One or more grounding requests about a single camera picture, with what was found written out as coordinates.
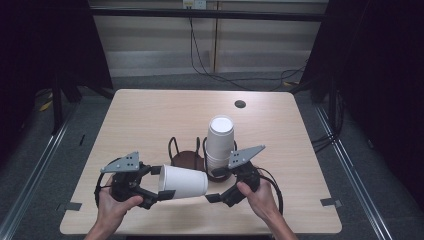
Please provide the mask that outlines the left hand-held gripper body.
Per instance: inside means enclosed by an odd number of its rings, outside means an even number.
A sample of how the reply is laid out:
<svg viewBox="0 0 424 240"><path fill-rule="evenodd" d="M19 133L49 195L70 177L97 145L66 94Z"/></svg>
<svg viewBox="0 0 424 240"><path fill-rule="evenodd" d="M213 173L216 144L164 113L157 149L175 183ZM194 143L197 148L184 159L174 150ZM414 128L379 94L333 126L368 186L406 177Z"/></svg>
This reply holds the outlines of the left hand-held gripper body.
<svg viewBox="0 0 424 240"><path fill-rule="evenodd" d="M100 169L100 178L106 173L112 173L111 196L123 202L133 196L141 196L143 202L139 207L150 209L157 200L157 193L140 187L142 178L150 174L152 166L145 165L139 157L139 152L135 151L123 157L111 161Z"/></svg>

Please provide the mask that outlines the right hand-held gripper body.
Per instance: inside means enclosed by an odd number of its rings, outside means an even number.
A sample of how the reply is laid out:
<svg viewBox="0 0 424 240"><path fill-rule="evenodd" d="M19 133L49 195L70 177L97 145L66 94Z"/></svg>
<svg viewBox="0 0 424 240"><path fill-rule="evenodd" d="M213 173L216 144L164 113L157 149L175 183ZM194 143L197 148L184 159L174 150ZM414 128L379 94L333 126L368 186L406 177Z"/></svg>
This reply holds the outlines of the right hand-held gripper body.
<svg viewBox="0 0 424 240"><path fill-rule="evenodd" d="M236 177L236 182L246 183L253 191L256 191L260 184L259 172L252 164L251 160L265 149L264 145L249 147L230 153L227 168ZM236 184L221 194L222 202L228 207L240 203L245 196L238 190Z"/></svg>

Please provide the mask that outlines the white disposable paper cup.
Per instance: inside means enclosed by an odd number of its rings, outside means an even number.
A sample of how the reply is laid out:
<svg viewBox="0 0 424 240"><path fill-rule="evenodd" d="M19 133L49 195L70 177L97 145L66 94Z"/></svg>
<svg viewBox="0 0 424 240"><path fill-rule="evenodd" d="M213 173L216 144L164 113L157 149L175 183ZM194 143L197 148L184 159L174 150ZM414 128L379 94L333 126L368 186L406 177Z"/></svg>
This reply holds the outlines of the white disposable paper cup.
<svg viewBox="0 0 424 240"><path fill-rule="evenodd" d="M204 196L208 190L208 177L202 171L163 165L158 190L174 190L174 199Z"/></svg>

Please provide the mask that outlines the stack of white cups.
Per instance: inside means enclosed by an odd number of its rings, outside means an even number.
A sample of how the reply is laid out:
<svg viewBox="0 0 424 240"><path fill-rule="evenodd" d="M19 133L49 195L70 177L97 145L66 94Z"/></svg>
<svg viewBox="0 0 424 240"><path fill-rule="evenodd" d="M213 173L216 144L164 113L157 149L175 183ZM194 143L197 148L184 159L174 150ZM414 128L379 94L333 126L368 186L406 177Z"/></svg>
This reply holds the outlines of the stack of white cups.
<svg viewBox="0 0 424 240"><path fill-rule="evenodd" d="M212 175L213 170L226 167L233 150L234 123L232 119L225 115L213 117L209 123L204 144L208 174Z"/></svg>

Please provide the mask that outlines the brown double cup holder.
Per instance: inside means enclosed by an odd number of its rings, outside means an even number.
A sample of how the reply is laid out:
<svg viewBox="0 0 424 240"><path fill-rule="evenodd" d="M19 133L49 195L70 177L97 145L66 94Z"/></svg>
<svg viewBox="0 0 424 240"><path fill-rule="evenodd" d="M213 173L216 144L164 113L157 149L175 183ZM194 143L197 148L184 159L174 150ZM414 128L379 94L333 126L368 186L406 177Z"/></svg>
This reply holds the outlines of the brown double cup holder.
<svg viewBox="0 0 424 240"><path fill-rule="evenodd" d="M197 137L194 151L180 151L177 138L171 137L167 146L171 165L175 167L205 172L208 176L208 179L212 182L220 183L226 181L230 178L230 172L227 172L224 175L218 177L212 175L211 157L207 154L206 146L207 138L200 140L200 138Z"/></svg>

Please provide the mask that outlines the person's left hand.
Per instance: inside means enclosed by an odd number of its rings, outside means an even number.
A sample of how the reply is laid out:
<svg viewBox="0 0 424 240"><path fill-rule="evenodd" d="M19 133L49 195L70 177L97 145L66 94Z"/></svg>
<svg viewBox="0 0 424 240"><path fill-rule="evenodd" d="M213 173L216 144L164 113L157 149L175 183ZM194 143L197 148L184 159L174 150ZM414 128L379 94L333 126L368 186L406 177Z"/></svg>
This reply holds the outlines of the person's left hand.
<svg viewBox="0 0 424 240"><path fill-rule="evenodd" d="M119 202L111 196L112 178L109 178L106 186L99 193L99 207L95 225L102 230L111 230L114 232L122 223L126 213L133 207L143 202L141 196L133 196L129 199Z"/></svg>

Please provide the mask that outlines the person's right hand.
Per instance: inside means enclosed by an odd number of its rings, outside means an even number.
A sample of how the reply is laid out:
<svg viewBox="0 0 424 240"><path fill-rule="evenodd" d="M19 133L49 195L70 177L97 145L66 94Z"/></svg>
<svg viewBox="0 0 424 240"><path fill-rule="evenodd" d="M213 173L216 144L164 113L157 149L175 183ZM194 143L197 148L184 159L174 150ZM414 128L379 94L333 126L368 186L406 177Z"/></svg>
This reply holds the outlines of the person's right hand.
<svg viewBox="0 0 424 240"><path fill-rule="evenodd" d="M256 191L253 191L246 183L238 182L238 190L247 198L253 212L266 224L272 223L274 219L281 216L275 203L271 185L266 180L261 179Z"/></svg>

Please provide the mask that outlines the black metal stand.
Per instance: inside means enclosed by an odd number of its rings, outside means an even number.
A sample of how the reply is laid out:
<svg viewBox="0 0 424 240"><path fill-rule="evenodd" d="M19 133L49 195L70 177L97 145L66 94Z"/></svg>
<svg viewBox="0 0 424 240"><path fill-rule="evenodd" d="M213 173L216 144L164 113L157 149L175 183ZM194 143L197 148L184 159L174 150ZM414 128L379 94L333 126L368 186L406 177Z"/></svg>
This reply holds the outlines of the black metal stand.
<svg viewBox="0 0 424 240"><path fill-rule="evenodd" d="M62 92L60 86L60 80L57 75L54 76L52 81L52 103L53 103L53 113L54 113L54 126L52 134L56 135L62 124L63 124L63 111L62 111Z"/></svg>

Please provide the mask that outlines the yellow floor tape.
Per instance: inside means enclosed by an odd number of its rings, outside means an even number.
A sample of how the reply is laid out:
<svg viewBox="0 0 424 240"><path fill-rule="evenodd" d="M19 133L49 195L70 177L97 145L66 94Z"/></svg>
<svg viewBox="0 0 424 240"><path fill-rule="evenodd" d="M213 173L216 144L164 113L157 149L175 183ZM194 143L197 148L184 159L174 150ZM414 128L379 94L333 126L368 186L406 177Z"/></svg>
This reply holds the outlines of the yellow floor tape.
<svg viewBox="0 0 424 240"><path fill-rule="evenodd" d="M39 108L39 111L43 112L43 111L47 110L50 107L50 105L52 104L52 102L53 102L53 94L50 93L50 95L47 97L47 99L44 101L44 103Z"/></svg>

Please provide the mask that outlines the dark curtain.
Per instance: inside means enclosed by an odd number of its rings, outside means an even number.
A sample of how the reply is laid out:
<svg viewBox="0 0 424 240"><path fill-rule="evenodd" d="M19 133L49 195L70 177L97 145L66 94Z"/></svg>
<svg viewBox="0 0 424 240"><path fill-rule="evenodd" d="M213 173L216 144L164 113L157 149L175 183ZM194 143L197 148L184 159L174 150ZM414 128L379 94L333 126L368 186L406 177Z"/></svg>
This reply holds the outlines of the dark curtain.
<svg viewBox="0 0 424 240"><path fill-rule="evenodd" d="M43 89L113 87L88 0L0 0L0 164Z"/></svg>
<svg viewBox="0 0 424 240"><path fill-rule="evenodd" d="M424 205L424 0L328 0L302 81L335 87L391 171Z"/></svg>

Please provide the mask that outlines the metal floor rail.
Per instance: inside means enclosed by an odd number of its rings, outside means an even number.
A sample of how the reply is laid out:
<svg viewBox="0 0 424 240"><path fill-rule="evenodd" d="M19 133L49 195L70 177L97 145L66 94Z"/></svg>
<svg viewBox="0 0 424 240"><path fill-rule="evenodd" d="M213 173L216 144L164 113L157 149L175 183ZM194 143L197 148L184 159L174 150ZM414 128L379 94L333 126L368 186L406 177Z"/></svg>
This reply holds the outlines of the metal floor rail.
<svg viewBox="0 0 424 240"><path fill-rule="evenodd" d="M330 138L332 148L334 149L378 240L394 240L385 220L366 189L342 141L335 137L335 133L330 127L329 117L324 108L322 106L316 106L315 110L326 135Z"/></svg>
<svg viewBox="0 0 424 240"><path fill-rule="evenodd" d="M44 176L51 160L59 147L69 126L69 121L73 118L75 112L79 108L79 104L75 103L70 106L63 122L58 129L50 136L42 155L39 157L35 168L27 178L22 187L15 203L5 216L3 223L0 225L0 240L12 240L15 232L28 209L38 185Z"/></svg>

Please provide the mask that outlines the black horizontal frame bar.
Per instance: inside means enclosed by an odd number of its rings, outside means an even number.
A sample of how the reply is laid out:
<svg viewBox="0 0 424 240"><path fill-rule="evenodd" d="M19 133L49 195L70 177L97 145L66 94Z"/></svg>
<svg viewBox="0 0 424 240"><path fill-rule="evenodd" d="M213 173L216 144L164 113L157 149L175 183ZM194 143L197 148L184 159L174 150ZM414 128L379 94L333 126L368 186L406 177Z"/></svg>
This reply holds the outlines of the black horizontal frame bar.
<svg viewBox="0 0 424 240"><path fill-rule="evenodd" d="M305 21L305 22L322 22L328 18L328 16L324 14L222 11L222 10L112 8L112 7L101 7L101 6L91 7L90 12L92 15L99 15L99 16L275 20L275 21Z"/></svg>

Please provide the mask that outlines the white wall socket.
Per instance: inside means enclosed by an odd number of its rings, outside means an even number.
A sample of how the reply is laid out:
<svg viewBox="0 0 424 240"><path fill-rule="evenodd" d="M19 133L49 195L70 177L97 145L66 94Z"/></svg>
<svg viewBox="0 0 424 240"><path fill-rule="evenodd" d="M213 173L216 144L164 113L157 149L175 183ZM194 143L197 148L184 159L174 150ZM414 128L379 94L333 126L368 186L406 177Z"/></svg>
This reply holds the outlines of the white wall socket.
<svg viewBox="0 0 424 240"><path fill-rule="evenodd" d="M184 9L194 9L194 10L206 10L207 1L206 0L182 0Z"/></svg>

